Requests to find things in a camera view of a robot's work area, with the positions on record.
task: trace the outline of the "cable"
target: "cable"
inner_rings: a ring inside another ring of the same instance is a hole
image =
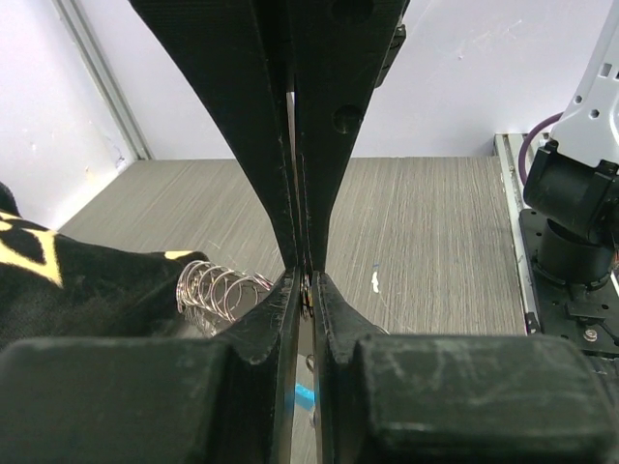
[[[538,133],[543,131],[545,128],[547,128],[551,124],[558,122],[561,119],[561,116],[563,116],[563,113],[557,113],[555,115],[550,116],[547,119],[544,119],[543,121],[541,121],[540,124],[538,124],[535,128],[533,128],[524,138],[524,141],[522,142],[522,146],[520,147],[520,151],[518,152],[518,174],[520,176],[520,181],[522,182],[523,185],[526,184],[526,178],[527,178],[526,152],[531,146],[531,143],[533,143],[533,139],[537,136]]]

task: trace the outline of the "black fabric with yellow pattern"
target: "black fabric with yellow pattern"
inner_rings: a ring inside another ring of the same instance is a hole
[[[33,336],[153,334],[178,316],[184,266],[207,259],[75,241],[20,217],[4,186],[0,207],[0,346]]]

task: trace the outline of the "black bracket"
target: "black bracket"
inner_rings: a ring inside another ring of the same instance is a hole
[[[619,357],[619,296],[610,278],[597,285],[574,285],[551,278],[538,263],[547,218],[520,212],[520,228],[538,319],[528,317],[529,333],[560,336],[586,355]]]

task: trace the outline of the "gray wood grain surface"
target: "gray wood grain surface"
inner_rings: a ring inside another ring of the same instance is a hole
[[[270,221],[233,160],[135,163],[62,232],[132,251],[199,249],[271,279],[283,269]],[[327,272],[388,331],[524,334],[498,158],[353,159],[330,237]],[[302,359],[297,371],[311,388]],[[303,410],[292,462],[315,462]]]

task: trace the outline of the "white wall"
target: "white wall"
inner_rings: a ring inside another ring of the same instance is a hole
[[[57,228],[132,156],[49,0],[0,1],[0,182]]]
[[[412,0],[354,156],[489,155],[564,109],[611,0]],[[81,0],[156,159],[231,158],[128,0]]]

